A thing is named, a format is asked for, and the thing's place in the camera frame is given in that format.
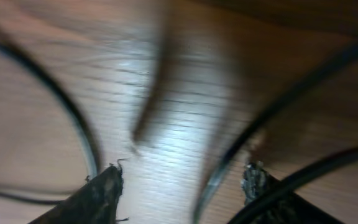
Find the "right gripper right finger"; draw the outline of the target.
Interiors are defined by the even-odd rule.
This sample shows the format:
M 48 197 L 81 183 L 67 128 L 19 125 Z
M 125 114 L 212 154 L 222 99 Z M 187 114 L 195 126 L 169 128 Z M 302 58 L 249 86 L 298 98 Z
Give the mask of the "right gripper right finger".
M 247 166 L 242 184 L 245 205 L 229 224 L 339 224 L 338 219 L 295 193 L 296 189 L 338 167 L 338 162 L 322 160 L 278 180 L 261 163 Z

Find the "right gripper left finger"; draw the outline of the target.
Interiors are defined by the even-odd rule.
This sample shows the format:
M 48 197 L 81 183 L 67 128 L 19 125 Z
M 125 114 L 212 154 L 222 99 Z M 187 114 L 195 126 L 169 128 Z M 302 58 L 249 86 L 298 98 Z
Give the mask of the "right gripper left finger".
M 118 224 L 117 207 L 124 188 L 122 159 L 110 163 L 102 173 L 66 200 L 29 224 Z

